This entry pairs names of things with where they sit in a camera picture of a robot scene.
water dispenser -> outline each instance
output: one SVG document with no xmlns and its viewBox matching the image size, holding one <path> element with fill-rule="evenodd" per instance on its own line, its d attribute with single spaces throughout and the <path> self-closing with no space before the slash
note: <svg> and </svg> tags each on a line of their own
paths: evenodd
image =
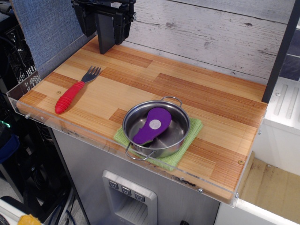
<svg viewBox="0 0 300 225">
<path fill-rule="evenodd" d="M 111 212 L 127 225 L 157 225 L 157 195 L 110 171 L 102 175 Z"/>
</svg>

blue object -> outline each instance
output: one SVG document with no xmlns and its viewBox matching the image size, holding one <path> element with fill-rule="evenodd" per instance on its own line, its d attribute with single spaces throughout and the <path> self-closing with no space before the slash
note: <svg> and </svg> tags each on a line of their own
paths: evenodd
<svg viewBox="0 0 300 225">
<path fill-rule="evenodd" d="M 9 141 L 0 149 L 0 163 L 7 160 L 20 146 L 17 135 L 12 134 Z"/>
<path fill-rule="evenodd" d="M 70 0 L 10 0 L 41 78 L 85 45 Z"/>
</svg>

green napkin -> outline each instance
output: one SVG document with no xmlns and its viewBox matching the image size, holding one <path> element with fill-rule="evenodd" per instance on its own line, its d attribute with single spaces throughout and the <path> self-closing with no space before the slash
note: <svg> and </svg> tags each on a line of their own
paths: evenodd
<svg viewBox="0 0 300 225">
<path fill-rule="evenodd" d="M 188 149 L 188 147 L 190 146 L 192 141 L 195 139 L 195 137 L 197 136 L 197 134 L 199 133 L 199 131 L 201 130 L 202 127 L 203 127 L 203 124 L 202 124 L 201 120 L 190 119 L 189 133 L 188 133 L 187 137 L 184 139 L 182 146 L 176 153 L 174 153 L 170 156 L 167 156 L 167 157 L 156 158 L 156 160 L 148 158 L 147 161 L 149 161 L 150 163 L 153 163 L 154 165 L 157 165 L 164 169 L 172 171 L 173 168 L 168 165 L 175 167 L 178 164 L 179 160 L 181 159 L 183 154 L 186 152 L 186 150 Z M 122 127 L 117 131 L 117 133 L 115 134 L 115 136 L 113 138 L 116 142 L 123 144 L 125 146 L 128 146 L 128 144 L 129 144 L 129 140 L 126 138 Z M 136 152 L 131 151 L 130 149 L 129 149 L 129 151 L 139 157 L 144 158 L 144 156 L 138 155 Z"/>
</svg>

purple toy eggplant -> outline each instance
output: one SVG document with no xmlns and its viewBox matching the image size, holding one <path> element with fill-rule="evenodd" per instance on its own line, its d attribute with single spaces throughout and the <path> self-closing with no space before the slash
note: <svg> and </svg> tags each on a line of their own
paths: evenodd
<svg viewBox="0 0 300 225">
<path fill-rule="evenodd" d="M 171 114 L 164 108 L 153 108 L 148 112 L 146 123 L 133 137 L 133 141 L 140 145 L 152 142 L 154 138 L 167 130 L 171 123 Z"/>
</svg>

saucepan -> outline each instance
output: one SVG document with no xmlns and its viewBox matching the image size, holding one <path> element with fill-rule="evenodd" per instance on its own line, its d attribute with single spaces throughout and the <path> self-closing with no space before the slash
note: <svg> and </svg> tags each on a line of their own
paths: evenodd
<svg viewBox="0 0 300 225">
<path fill-rule="evenodd" d="M 166 98 L 173 98 L 179 101 L 178 106 Z M 166 157 L 177 152 L 190 129 L 190 119 L 187 113 L 181 108 L 182 101 L 176 97 L 165 96 L 161 100 L 153 100 L 140 103 L 130 109 L 123 119 L 123 131 L 126 138 L 130 141 L 125 153 L 132 159 L 143 161 L 150 156 L 153 158 Z M 166 131 L 156 137 L 152 142 L 146 145 L 139 145 L 133 142 L 133 137 L 146 122 L 148 112 L 155 108 L 166 109 L 172 117 L 171 123 Z M 128 153 L 129 147 L 146 155 L 145 158 L 135 158 Z"/>
</svg>

